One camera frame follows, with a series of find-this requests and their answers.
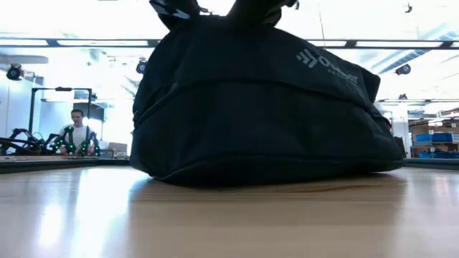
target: cable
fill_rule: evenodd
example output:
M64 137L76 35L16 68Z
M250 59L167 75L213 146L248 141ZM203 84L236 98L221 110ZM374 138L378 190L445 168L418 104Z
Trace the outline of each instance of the cable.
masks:
M323 40L323 48L326 49L325 45L325 32L323 31L323 22L322 22L322 12L321 12L321 3L320 0L317 0L317 7L318 7L318 18L321 22L321 31L322 31L322 40Z
M43 137L43 135L42 135L40 132L32 133L32 136L35 135L35 134L37 134L37 133L38 133L38 134L40 135L40 137L44 140L44 137Z

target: black duffel bag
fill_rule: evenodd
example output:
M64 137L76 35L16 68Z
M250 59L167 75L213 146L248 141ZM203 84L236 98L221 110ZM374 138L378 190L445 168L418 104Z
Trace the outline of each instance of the black duffel bag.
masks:
M148 61L131 163L187 186L390 171L402 154L374 107L380 79L273 27L199 16Z

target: security camera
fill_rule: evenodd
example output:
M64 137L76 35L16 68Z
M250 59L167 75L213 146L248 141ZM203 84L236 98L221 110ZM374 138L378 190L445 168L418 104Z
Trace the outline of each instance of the security camera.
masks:
M143 75L146 69L146 65L148 64L148 61L146 59L141 59L140 62L137 64L136 71Z
M6 77L14 81L21 80L21 76L23 75L24 71L22 71L20 64L12 64L8 72L6 72Z
M407 74L411 73L411 67L410 67L409 64L406 64L406 65L404 65L402 67L397 68L395 70L395 73L397 75L407 75Z

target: wooden table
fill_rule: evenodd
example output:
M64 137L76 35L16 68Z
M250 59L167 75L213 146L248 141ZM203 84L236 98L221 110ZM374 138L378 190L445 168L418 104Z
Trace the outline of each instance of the wooden table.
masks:
M130 168L0 175L0 257L459 257L459 173L194 190Z

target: man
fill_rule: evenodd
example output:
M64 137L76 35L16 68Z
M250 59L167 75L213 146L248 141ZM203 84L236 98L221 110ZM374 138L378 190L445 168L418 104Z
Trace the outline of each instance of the man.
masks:
M64 135L65 133L65 128L67 127L73 127L73 143L77 147L76 153L80 150L81 144L86 140L86 131L87 131L87 126L83 125L83 118L85 117L85 113L83 110L80 109L74 109L71 112L72 116L72 121L73 124L69 124L64 126L61 131L59 132L60 135ZM65 136L65 141L69 142L69 135L67 134ZM62 155L67 155L67 150L65 149L64 146L60 148L60 153Z

